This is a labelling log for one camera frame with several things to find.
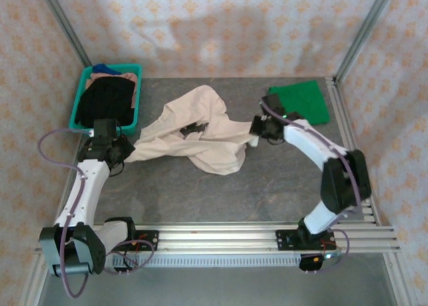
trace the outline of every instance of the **patterned wallpaper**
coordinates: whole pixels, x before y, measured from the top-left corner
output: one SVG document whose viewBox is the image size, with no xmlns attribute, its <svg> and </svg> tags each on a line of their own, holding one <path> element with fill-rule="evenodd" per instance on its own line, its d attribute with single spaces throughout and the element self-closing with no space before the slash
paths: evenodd
<svg viewBox="0 0 428 306">
<path fill-rule="evenodd" d="M 92 62 L 146 77 L 336 73 L 374 0 L 59 0 Z"/>
<path fill-rule="evenodd" d="M 37 140 L 68 126 L 82 66 L 43 0 L 0 0 L 0 25 L 0 304 L 16 305 L 68 173 L 38 156 Z M 76 142 L 57 136 L 45 151 L 70 162 Z"/>
<path fill-rule="evenodd" d="M 391 0 L 340 91 L 385 222 L 428 305 L 428 0 Z"/>
</svg>

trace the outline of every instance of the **green cloth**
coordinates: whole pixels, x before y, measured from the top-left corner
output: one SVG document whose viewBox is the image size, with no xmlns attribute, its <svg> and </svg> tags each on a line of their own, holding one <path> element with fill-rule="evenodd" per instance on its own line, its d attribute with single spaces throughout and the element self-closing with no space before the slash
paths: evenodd
<svg viewBox="0 0 428 306">
<path fill-rule="evenodd" d="M 286 113 L 298 112 L 310 124 L 325 124 L 330 121 L 324 97 L 316 81 L 286 87 L 271 87 L 270 94 L 278 94 Z"/>
</svg>

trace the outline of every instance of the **gray surface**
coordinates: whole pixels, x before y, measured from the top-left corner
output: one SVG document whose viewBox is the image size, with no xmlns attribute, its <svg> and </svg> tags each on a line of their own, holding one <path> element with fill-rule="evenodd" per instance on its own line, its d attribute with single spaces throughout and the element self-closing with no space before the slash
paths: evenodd
<svg viewBox="0 0 428 306">
<path fill-rule="evenodd" d="M 231 120 L 252 121 L 258 101 L 270 86 L 305 82 L 305 78 L 144 79 L 138 132 L 154 122 L 163 106 L 207 84 L 220 95 Z M 343 145 L 324 79 L 317 79 L 331 121 L 316 129 Z M 109 178 L 102 190 L 95 221 L 131 216 L 135 222 L 228 222 L 300 220 L 320 200 L 319 169 L 289 144 L 261 140 L 248 148 L 241 170 L 228 176 L 207 174 L 188 158 L 162 157 L 133 162 Z"/>
<path fill-rule="evenodd" d="M 82 277 L 71 276 L 77 291 Z M 298 268 L 143 269 L 129 277 L 105 272 L 70 299 L 61 279 L 48 276 L 40 306 L 396 305 L 380 254 L 350 255 L 334 270 L 305 275 Z"/>
</svg>

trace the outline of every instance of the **crumpled fabric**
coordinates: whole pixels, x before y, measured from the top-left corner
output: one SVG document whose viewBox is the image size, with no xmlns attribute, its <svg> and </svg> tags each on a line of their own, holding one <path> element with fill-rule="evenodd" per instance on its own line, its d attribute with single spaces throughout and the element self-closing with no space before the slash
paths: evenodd
<svg viewBox="0 0 428 306">
<path fill-rule="evenodd" d="M 199 169 L 226 175 L 239 171 L 246 144 L 257 146 L 249 134 L 251 122 L 235 122 L 226 114 L 224 101 L 209 86 L 199 86 L 164 105 L 158 120 L 141 130 L 135 151 L 125 160 L 150 160 L 161 156 L 187 156 Z M 203 132 L 184 136 L 180 130 L 197 123 Z"/>
</svg>

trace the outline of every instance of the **laundry basket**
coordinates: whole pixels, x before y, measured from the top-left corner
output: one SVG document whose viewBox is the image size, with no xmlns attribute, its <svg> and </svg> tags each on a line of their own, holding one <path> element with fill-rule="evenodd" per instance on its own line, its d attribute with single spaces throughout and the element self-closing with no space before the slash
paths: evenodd
<svg viewBox="0 0 428 306">
<path fill-rule="evenodd" d="M 127 136 L 131 136 L 136 132 L 136 124 L 138 121 L 138 109 L 140 106 L 140 89 L 141 89 L 141 77 L 142 77 L 142 66 L 136 63 L 123 63 L 123 64 L 108 64 L 110 69 L 122 72 L 122 73 L 134 73 L 138 77 L 137 86 L 136 86 L 136 99 L 135 99 L 135 109 L 134 109 L 134 119 L 129 126 L 123 126 L 122 131 Z M 70 123 L 68 124 L 69 128 L 73 129 L 83 129 L 90 130 L 90 128 L 83 127 L 80 123 L 74 123 L 76 117 L 76 112 L 78 111 L 78 104 L 80 97 L 85 92 L 86 80 L 90 79 L 92 74 L 92 67 L 87 67 L 83 70 L 82 76 L 80 77 L 78 92 L 76 94 L 76 99 L 74 100 L 72 116 L 70 118 Z"/>
</svg>

